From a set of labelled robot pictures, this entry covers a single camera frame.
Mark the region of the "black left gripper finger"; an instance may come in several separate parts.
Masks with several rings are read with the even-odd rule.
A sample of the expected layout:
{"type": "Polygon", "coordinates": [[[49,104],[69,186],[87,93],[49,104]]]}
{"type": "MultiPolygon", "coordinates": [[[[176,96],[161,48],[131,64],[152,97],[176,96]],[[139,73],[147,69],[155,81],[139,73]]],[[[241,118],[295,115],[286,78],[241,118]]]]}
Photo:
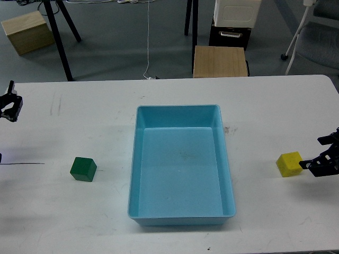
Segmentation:
{"type": "Polygon", "coordinates": [[[1,118],[16,122],[23,105],[23,98],[14,90],[14,81],[11,80],[7,92],[1,96],[1,118]]]}

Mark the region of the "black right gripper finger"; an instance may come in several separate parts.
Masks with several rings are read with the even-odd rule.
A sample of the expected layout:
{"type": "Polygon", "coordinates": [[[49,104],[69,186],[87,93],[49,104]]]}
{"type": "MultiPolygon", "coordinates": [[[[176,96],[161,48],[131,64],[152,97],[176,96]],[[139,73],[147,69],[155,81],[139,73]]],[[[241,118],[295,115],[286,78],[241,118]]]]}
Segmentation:
{"type": "Polygon", "coordinates": [[[317,138],[318,142],[321,145],[338,144],[338,130],[339,128],[337,128],[335,132],[332,132],[329,135],[317,138]]]}
{"type": "Polygon", "coordinates": [[[299,161],[299,165],[315,177],[338,175],[338,149],[329,148],[312,160],[299,161]]]}

